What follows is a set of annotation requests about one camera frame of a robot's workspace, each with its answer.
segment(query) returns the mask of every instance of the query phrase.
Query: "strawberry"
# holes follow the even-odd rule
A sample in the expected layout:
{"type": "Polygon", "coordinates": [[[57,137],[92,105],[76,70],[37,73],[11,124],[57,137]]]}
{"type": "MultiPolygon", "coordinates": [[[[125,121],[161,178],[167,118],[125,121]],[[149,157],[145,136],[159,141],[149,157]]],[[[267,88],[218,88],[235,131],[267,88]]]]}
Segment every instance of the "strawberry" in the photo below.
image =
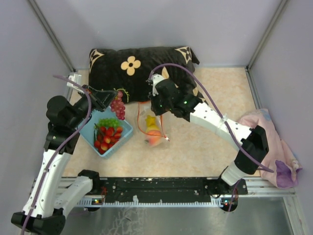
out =
{"type": "Polygon", "coordinates": [[[109,148],[109,145],[107,143],[102,143],[101,144],[101,149],[104,150],[104,151],[107,151],[109,148]]]}
{"type": "Polygon", "coordinates": [[[122,136],[121,133],[115,133],[115,134],[114,134],[114,138],[116,138],[117,140],[120,139],[121,136],[122,136]]]}
{"type": "Polygon", "coordinates": [[[118,127],[116,128],[116,132],[117,132],[117,133],[122,133],[122,132],[123,132],[123,127],[118,126],[118,127]]]}
{"type": "Polygon", "coordinates": [[[111,142],[110,136],[104,136],[103,142],[105,142],[105,143],[110,143],[110,142],[111,142]]]}
{"type": "Polygon", "coordinates": [[[104,151],[103,149],[101,149],[101,148],[99,148],[98,151],[99,151],[99,153],[100,153],[101,155],[105,153],[105,151],[104,151]]]}
{"type": "Polygon", "coordinates": [[[106,130],[107,130],[107,129],[106,129],[104,126],[101,126],[101,127],[100,127],[100,131],[102,131],[103,134],[106,132],[106,130]]]}
{"type": "Polygon", "coordinates": [[[95,141],[94,144],[93,144],[93,146],[94,146],[95,148],[100,148],[100,146],[101,146],[100,141],[95,141]]]}
{"type": "Polygon", "coordinates": [[[111,143],[115,143],[116,142],[116,138],[114,138],[114,136],[111,136],[110,139],[111,139],[111,143]]]}
{"type": "Polygon", "coordinates": [[[114,128],[109,127],[106,131],[106,136],[112,136],[114,134],[114,128]]]}

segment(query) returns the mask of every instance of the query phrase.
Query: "cable clip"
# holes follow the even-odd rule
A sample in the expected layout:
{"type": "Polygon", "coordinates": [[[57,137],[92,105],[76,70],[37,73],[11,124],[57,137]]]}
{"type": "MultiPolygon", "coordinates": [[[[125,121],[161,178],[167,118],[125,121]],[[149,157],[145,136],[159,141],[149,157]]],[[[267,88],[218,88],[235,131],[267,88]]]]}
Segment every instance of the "cable clip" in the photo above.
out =
{"type": "Polygon", "coordinates": [[[215,134],[217,135],[218,132],[220,131],[220,129],[222,128],[222,126],[225,124],[225,122],[228,120],[229,118],[227,117],[227,114],[224,114],[223,117],[221,118],[216,130],[215,130],[215,134]]]}

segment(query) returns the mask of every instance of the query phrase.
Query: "pink towel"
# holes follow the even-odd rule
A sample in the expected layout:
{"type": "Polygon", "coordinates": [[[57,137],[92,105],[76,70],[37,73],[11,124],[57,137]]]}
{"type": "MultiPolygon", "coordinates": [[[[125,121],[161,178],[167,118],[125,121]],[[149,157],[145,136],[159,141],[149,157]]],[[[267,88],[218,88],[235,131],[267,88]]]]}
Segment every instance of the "pink towel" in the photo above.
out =
{"type": "Polygon", "coordinates": [[[261,177],[278,188],[291,188],[298,184],[297,173],[302,166],[297,161],[286,142],[280,139],[267,109],[255,110],[244,114],[238,123],[252,128],[262,126],[266,131],[269,152],[262,164],[274,173],[261,171],[261,177]]]}

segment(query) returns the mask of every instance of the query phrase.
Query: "blue tray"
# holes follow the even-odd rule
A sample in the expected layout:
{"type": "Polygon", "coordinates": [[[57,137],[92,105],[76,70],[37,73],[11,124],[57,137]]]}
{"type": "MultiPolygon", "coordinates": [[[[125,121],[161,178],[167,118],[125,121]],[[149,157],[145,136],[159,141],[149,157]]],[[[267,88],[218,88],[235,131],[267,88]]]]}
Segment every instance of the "blue tray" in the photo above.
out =
{"type": "Polygon", "coordinates": [[[84,140],[94,149],[94,151],[102,158],[108,159],[113,153],[115,153],[126,141],[128,141],[133,136],[133,127],[127,121],[121,121],[121,127],[123,127],[122,136],[115,145],[112,146],[104,154],[100,154],[98,150],[93,146],[93,133],[94,124],[98,124],[100,119],[103,118],[117,118],[115,113],[111,112],[108,108],[104,112],[94,111],[92,112],[92,117],[90,121],[81,129],[79,132],[84,140]]]}

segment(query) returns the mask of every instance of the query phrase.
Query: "black mounting plate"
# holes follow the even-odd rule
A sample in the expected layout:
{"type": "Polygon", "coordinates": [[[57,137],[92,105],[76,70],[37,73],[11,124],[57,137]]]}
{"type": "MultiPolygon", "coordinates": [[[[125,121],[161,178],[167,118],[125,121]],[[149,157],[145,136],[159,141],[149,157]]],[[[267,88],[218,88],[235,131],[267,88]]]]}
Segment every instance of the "black mounting plate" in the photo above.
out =
{"type": "MultiPolygon", "coordinates": [[[[101,195],[106,188],[106,203],[133,202],[137,196],[141,203],[193,203],[211,202],[211,195],[231,194],[233,187],[225,192],[218,178],[170,177],[170,178],[100,178],[100,187],[89,195],[101,195]]],[[[246,181],[237,186],[237,194],[247,194],[246,181]]]]}

